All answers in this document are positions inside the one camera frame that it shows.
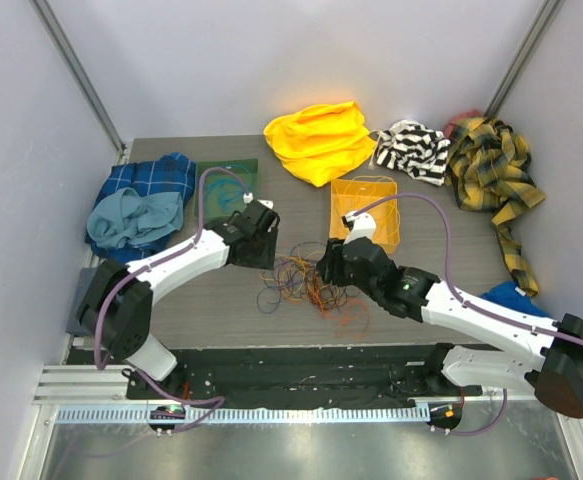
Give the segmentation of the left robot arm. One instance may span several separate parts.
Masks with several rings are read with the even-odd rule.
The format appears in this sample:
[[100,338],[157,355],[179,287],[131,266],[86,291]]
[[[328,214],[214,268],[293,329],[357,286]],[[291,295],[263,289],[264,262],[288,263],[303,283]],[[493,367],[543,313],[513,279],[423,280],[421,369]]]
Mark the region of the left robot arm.
[[178,360],[150,333],[153,306],[207,272],[227,265],[272,269],[279,215],[270,200],[252,200],[243,211],[214,219],[190,239],[143,260],[107,260],[95,270],[77,308],[77,321],[100,340],[99,359],[126,361],[149,377],[161,398],[184,385]]

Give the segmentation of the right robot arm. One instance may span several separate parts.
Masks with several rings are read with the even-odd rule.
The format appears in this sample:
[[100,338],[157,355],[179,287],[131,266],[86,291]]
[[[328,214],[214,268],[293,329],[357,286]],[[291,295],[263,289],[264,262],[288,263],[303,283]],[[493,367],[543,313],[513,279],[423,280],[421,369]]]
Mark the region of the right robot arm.
[[517,312],[453,291],[438,276],[397,265],[367,238],[331,239],[317,270],[326,284],[354,286],[392,316],[459,331],[486,344],[446,346],[422,380],[436,395],[455,386],[533,394],[545,407],[583,419],[583,319]]

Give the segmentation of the green plastic bin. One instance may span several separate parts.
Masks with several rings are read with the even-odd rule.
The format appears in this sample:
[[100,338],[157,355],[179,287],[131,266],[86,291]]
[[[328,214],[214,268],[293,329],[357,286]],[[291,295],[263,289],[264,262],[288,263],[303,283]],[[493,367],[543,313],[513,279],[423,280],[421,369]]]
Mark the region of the green plastic bin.
[[254,197],[259,196],[259,161],[257,158],[199,162],[196,165],[196,186],[199,186],[200,178],[205,171],[216,167],[233,172],[239,180],[220,172],[212,172],[206,177],[202,189],[203,212],[206,221],[229,216],[234,211],[244,210],[246,205],[243,202],[242,183],[249,188]]

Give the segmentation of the yellow plastic bin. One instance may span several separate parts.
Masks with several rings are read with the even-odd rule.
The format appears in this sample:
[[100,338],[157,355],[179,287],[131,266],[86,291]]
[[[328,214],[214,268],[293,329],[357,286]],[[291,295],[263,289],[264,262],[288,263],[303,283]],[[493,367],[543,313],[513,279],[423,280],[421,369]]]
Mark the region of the yellow plastic bin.
[[[342,217],[398,193],[397,183],[388,176],[357,176],[353,179],[336,179],[330,183],[329,237],[345,239],[349,230]],[[376,221],[372,241],[387,254],[393,254],[400,242],[400,213],[396,199],[382,203],[368,211]]]

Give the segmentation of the blue plaid cloth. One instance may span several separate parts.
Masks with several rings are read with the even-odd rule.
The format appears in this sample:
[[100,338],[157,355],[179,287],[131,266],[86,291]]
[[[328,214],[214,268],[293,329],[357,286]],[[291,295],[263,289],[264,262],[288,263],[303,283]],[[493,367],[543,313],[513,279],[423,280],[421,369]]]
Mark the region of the blue plaid cloth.
[[[173,152],[162,156],[156,161],[144,161],[114,166],[96,196],[93,209],[105,197],[126,187],[133,188],[140,196],[162,192],[178,192],[182,195],[185,207],[195,191],[196,163],[182,153]],[[167,247],[167,244],[174,233],[142,246],[127,246],[120,249],[98,247],[95,242],[90,239],[87,232],[85,242],[90,246],[92,253],[97,257],[127,263],[134,260],[144,259],[161,252]]]

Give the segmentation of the yellow cloth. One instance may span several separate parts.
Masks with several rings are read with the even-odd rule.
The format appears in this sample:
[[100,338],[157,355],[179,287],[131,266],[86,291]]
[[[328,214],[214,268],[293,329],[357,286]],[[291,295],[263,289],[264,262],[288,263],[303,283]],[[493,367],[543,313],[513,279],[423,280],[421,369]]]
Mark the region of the yellow cloth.
[[277,117],[263,135],[290,174],[317,188],[357,169],[375,148],[354,101],[316,104]]

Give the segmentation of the black white striped cloth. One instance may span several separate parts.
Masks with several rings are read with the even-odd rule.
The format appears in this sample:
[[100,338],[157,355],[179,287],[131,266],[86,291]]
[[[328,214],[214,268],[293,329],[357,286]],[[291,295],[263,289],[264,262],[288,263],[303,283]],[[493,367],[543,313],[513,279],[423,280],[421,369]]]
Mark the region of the black white striped cloth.
[[411,179],[434,186],[445,183],[451,140],[442,131],[410,119],[376,130],[369,168],[400,171]]

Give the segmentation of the light blue cloth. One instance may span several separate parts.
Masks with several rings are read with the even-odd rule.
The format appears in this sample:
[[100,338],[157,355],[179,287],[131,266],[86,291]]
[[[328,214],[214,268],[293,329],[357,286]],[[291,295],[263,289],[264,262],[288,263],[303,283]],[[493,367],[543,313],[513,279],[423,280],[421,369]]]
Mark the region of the light blue cloth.
[[101,248],[138,247],[171,235],[183,226],[184,202],[178,192],[140,196],[131,187],[105,197],[87,219],[86,232]]

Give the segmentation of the bright blue cloth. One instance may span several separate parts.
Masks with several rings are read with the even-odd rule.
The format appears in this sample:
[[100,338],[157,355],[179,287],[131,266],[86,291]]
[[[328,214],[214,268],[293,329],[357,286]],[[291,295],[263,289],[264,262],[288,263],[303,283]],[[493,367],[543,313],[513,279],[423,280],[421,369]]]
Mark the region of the bright blue cloth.
[[513,281],[503,282],[491,288],[489,291],[482,293],[481,298],[517,312],[538,317],[548,317],[548,314],[538,308],[526,292]]

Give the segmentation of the yellow black plaid shirt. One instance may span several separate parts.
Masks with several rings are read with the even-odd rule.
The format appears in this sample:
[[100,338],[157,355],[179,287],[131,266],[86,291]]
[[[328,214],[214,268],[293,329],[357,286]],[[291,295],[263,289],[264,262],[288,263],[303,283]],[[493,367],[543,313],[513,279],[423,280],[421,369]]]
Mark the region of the yellow black plaid shirt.
[[534,297],[535,273],[513,233],[513,223],[539,206],[547,195],[532,179],[531,152],[522,135],[491,117],[462,117],[452,124],[447,183],[464,211],[488,212],[512,280]]

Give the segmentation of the grey folded cloth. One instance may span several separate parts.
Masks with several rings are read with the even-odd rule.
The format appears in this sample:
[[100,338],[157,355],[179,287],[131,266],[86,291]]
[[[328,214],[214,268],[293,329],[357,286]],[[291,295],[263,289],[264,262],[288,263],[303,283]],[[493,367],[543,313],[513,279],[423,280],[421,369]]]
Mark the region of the grey folded cloth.
[[95,276],[96,268],[82,268],[78,275],[78,282],[73,296],[72,306],[66,323],[65,332],[77,337],[90,336],[90,333],[82,327],[77,317],[78,308],[80,307],[86,292]]

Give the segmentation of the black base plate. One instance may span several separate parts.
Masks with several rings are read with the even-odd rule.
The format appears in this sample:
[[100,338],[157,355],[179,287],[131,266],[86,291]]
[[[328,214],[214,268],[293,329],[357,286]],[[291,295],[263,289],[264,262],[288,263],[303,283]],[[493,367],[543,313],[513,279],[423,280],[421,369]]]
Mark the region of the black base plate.
[[447,344],[311,348],[180,349],[161,381],[186,400],[220,396],[226,409],[314,410],[412,407],[418,400],[479,397],[440,372]]

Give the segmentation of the aluminium frame rail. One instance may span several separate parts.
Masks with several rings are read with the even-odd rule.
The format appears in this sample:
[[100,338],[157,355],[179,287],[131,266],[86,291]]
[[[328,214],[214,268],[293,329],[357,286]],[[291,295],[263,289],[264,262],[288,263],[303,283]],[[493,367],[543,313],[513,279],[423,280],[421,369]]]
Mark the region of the aluminium frame rail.
[[333,423],[428,423],[457,420],[479,401],[501,406],[501,390],[482,387],[479,397],[418,400],[412,407],[314,410],[226,409],[208,400],[164,397],[128,366],[98,371],[91,365],[47,366],[34,393],[37,405],[55,406],[56,424],[146,424],[166,435],[186,425],[291,425]]

